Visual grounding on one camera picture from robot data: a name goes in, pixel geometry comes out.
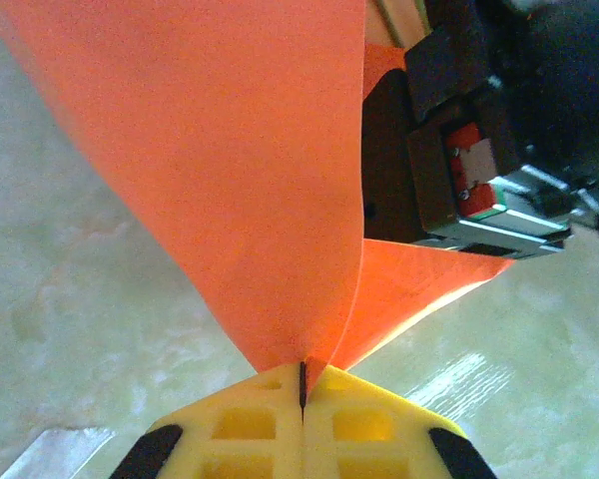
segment orange sheet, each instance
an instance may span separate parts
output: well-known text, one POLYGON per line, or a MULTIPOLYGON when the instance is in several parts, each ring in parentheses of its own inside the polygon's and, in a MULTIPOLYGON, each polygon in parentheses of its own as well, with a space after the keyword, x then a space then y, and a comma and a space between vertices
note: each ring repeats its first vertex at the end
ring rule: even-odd
POLYGON ((373 241, 362 264, 363 15, 361 0, 0 0, 59 123, 236 346, 258 370, 310 357, 310 383, 506 265, 373 241))

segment square hole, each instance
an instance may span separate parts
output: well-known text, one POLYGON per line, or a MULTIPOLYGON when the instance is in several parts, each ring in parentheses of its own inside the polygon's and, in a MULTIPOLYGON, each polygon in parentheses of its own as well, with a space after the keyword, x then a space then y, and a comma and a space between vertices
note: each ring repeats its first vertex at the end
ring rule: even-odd
POLYGON ((332 416, 335 441, 389 441, 393 437, 392 419, 378 409, 345 409, 332 416))
POLYGON ((276 417, 267 409, 227 409, 223 411, 212 438, 275 439, 276 417))
POLYGON ((273 459, 264 456, 228 456, 211 459, 202 468, 203 479, 273 479, 273 459))
POLYGON ((340 458, 339 479, 408 479, 405 461, 385 458, 340 458))

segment white tiled floor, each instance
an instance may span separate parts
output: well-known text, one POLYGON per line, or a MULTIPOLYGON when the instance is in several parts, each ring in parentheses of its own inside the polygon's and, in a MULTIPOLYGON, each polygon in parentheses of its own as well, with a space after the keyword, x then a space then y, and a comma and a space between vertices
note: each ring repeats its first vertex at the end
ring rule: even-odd
MULTIPOLYGON (((599 478, 599 239, 521 262, 354 373, 451 416, 500 478, 599 478)), ((253 373, 0 42, 0 472, 43 429, 118 434, 253 373)))

